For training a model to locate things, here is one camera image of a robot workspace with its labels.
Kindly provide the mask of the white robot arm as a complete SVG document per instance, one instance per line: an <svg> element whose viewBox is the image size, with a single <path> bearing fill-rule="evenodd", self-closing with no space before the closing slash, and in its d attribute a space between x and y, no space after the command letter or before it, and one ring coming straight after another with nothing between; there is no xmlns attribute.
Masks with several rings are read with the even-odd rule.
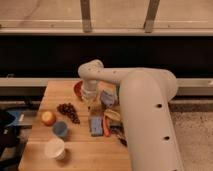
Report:
<svg viewBox="0 0 213 171"><path fill-rule="evenodd" d="M92 60L78 68L83 99L100 81L118 85L132 171L184 171L168 102L177 94L175 75L165 69L106 68Z"/></svg>

